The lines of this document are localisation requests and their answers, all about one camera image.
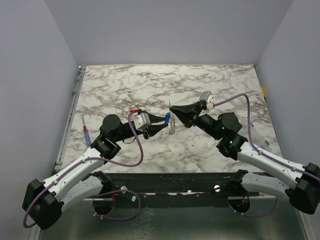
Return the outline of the blue capped key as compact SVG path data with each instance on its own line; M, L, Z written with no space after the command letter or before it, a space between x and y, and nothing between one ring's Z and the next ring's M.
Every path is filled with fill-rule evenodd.
M171 114L170 114L169 112L167 112L167 113L165 114L164 123L168 125L169 122L170 122L170 120L171 120Z

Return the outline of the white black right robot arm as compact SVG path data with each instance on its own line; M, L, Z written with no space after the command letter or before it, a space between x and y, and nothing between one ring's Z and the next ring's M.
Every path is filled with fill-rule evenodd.
M251 143L238 132L242 128L233 112L222 113L217 119L201 114L204 105L196 102L190 105L174 105L170 111L186 128L196 126L218 140L219 152L235 161L250 164L277 178L280 195L288 198L297 210L313 215L320 203L320 168L310 162L308 165L278 157Z

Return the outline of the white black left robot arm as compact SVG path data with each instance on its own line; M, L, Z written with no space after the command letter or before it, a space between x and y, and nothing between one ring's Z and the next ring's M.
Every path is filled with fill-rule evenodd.
M51 177L43 181L34 179L27 185L22 203L25 228L37 225L46 230L72 205L88 197L106 197L112 187L107 177L95 170L106 163L119 165L113 160L121 150L118 142L129 138L138 140L139 135L145 139L156 135L168 126L170 115L155 116L133 109L127 119L122 123L117 115L107 115L99 128L99 136L77 160Z

